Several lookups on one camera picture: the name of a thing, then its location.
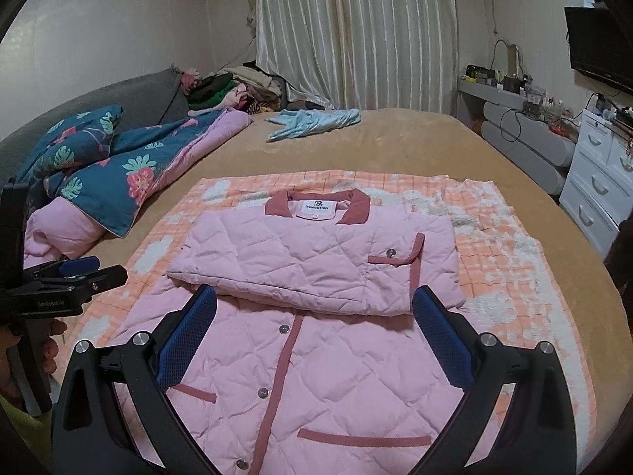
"green clothing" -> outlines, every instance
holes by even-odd
[[[236,82],[231,80],[228,84],[226,84],[224,89],[222,89],[221,91],[218,91],[206,102],[202,102],[201,104],[189,104],[189,109],[191,110],[211,109],[212,107],[215,107],[217,104],[219,104],[222,100],[224,100],[224,96],[226,96],[229,93],[229,91],[233,87],[236,87],[236,86],[237,86]]]
[[[51,469],[51,412],[33,418],[11,405],[2,396],[0,396],[0,405],[29,450],[40,463]]]

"jacket collar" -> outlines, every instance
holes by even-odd
[[[281,216],[292,218],[292,213],[288,208],[289,201],[298,200],[326,200],[335,202],[349,201],[349,207],[343,217],[337,222],[343,225],[359,225],[366,223],[369,218],[369,207],[371,199],[359,189],[351,191],[340,191],[338,193],[318,194],[300,193],[298,191],[280,191],[266,202],[266,214],[268,216]]]

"light blue cloth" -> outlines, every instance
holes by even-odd
[[[270,143],[289,137],[305,137],[306,135],[328,132],[335,128],[355,125],[360,123],[360,110],[335,110],[334,112],[282,110],[278,116],[268,118],[266,121],[284,125],[284,128],[268,136],[268,142]]]

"television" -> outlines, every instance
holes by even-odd
[[[606,9],[566,7],[572,69],[633,94],[633,47]]]

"gray upholstered headboard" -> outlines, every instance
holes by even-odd
[[[180,91],[180,72],[175,66],[96,89],[49,110],[0,142],[0,192],[16,174],[31,148],[49,128],[72,114],[107,105],[123,107],[116,132],[171,123],[185,118],[189,107]]]

